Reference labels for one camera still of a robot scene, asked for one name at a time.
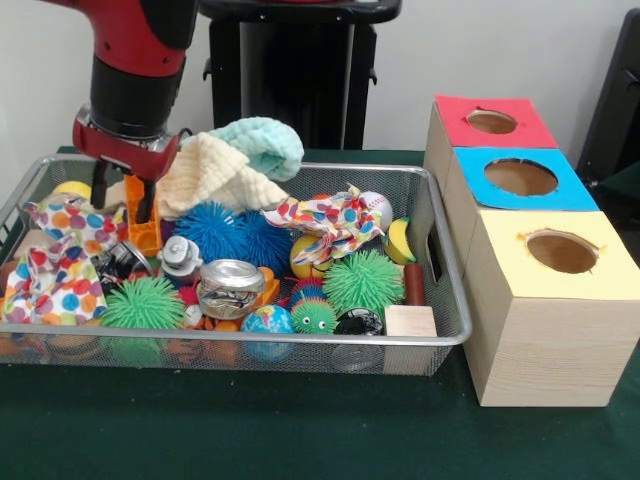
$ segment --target white wall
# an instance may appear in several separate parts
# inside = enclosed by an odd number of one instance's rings
[[[423,149],[436,93],[525,96],[576,161],[623,16],[636,3],[405,0],[397,20],[378,26],[380,81],[370,91],[365,147]],[[212,125],[209,84],[201,79],[207,20],[196,28],[174,129]],[[71,143],[72,120],[88,98],[91,55],[82,15],[1,0],[0,201],[35,158]]]

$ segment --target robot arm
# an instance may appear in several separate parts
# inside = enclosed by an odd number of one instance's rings
[[[73,127],[76,148],[97,160],[91,203],[101,208],[109,163],[138,176],[151,214],[155,182],[178,149],[166,131],[191,44],[197,0],[43,0],[83,12],[94,32],[91,103]]]

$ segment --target tin can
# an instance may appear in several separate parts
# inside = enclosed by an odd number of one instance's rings
[[[144,255],[135,245],[126,241],[114,245],[100,255],[91,257],[91,263],[98,272],[105,295],[132,274],[153,275],[153,269]]]
[[[236,320],[251,311],[264,288],[264,274],[250,263],[216,260],[201,268],[196,293],[203,314]]]

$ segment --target light blue washcloth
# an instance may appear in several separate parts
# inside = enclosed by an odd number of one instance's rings
[[[249,166],[284,182],[300,170],[304,148],[296,131],[278,120],[243,118],[209,132],[249,157]]]

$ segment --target black stand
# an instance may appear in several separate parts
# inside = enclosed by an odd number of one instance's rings
[[[376,33],[400,0],[278,4],[200,0],[211,18],[214,125],[268,116],[292,126],[305,147],[361,149]]]

